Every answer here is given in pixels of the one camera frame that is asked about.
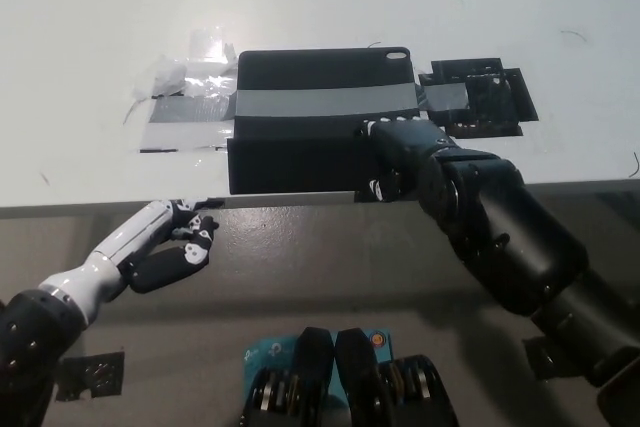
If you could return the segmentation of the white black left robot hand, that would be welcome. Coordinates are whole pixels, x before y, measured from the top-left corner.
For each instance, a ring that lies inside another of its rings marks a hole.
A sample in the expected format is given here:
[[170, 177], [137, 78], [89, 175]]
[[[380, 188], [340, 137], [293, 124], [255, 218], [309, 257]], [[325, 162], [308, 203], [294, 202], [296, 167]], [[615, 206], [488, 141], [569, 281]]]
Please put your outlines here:
[[76, 307], [91, 325], [100, 307], [124, 290], [145, 294], [209, 264], [219, 224], [205, 210], [214, 198], [153, 201], [100, 242], [80, 266], [53, 274], [38, 288]]

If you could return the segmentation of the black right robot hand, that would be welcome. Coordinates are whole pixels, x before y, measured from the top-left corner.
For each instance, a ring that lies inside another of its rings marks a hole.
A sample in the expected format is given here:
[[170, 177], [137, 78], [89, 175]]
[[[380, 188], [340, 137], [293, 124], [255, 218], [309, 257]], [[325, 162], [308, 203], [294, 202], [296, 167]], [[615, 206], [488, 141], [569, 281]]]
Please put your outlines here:
[[414, 117], [367, 121], [362, 134], [380, 169], [377, 200], [415, 199], [458, 259], [511, 313], [530, 316], [588, 267], [585, 247], [495, 154], [457, 145]]

